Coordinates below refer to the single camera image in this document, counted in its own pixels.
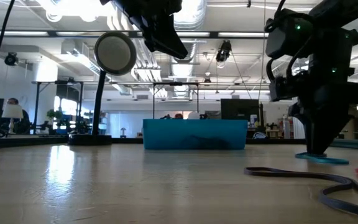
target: table surface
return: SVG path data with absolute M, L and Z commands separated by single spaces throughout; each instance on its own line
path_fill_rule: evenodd
M 335 183 L 253 177 L 245 166 L 356 178 L 358 150 L 330 148 L 349 166 L 295 159 L 305 146 L 245 151 L 144 151 L 142 145 L 0 149 L 2 223 L 358 223 L 318 202 Z M 358 203 L 358 193 L 335 198 Z

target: blue bin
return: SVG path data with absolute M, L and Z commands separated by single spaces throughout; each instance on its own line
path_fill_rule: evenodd
M 145 149 L 244 149 L 248 121 L 144 119 Z

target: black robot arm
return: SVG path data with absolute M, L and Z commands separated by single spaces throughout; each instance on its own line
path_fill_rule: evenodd
M 181 10 L 182 0 L 100 0 L 115 4 L 142 31 L 145 44 L 156 50 L 183 59 L 188 52 L 173 26 L 173 13 Z
M 270 96 L 272 101 L 298 97 L 288 114 L 303 123 L 308 153 L 321 155 L 352 118 L 350 104 L 358 104 L 358 83 L 347 81 L 354 74 L 350 63 L 358 32 L 341 28 L 358 18 L 358 1 L 324 0 L 309 14 L 281 7 L 265 28 Z M 272 62 L 283 55 L 293 58 L 285 76 L 274 77 Z M 295 60 L 306 57 L 308 71 L 293 75 Z

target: spotlight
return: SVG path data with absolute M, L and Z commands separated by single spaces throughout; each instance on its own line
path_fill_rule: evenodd
M 211 83 L 211 79 L 210 78 L 205 78 L 204 82 L 205 83 Z
M 221 48 L 218 50 L 218 54 L 216 54 L 217 62 L 225 62 L 230 57 L 231 44 L 230 40 L 224 40 Z
M 8 66 L 16 66 L 19 63 L 19 59 L 16 55 L 17 53 L 9 52 L 5 58 L 5 64 Z

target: fluorescent light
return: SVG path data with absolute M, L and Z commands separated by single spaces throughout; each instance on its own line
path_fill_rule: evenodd
M 248 4 L 214 4 L 209 3 L 208 7 L 248 7 Z
M 244 86 L 244 84 L 247 85 L 247 86 L 255 86 L 255 85 L 259 86 L 259 85 L 260 85 L 260 83 L 238 83 L 238 82 L 237 82 L 237 83 L 233 83 L 233 82 L 199 83 L 199 85 L 211 85 L 211 86 L 213 86 L 213 85 L 226 85 L 226 86 L 228 86 L 228 85 L 237 85 L 237 86 Z M 269 84 L 268 84 L 268 83 L 262 83 L 262 86 L 266 86 L 266 85 L 269 85 Z
M 209 32 L 177 32 L 179 37 L 209 37 Z
M 104 32 L 56 32 L 59 36 L 65 36 L 65 37 L 93 37 L 93 36 L 101 36 L 104 34 Z
M 120 85 L 153 85 L 152 82 L 111 82 L 112 85 L 120 84 Z
M 263 32 L 220 32 L 218 37 L 268 37 L 268 33 Z
M 46 31 L 5 31 L 6 36 L 48 36 Z

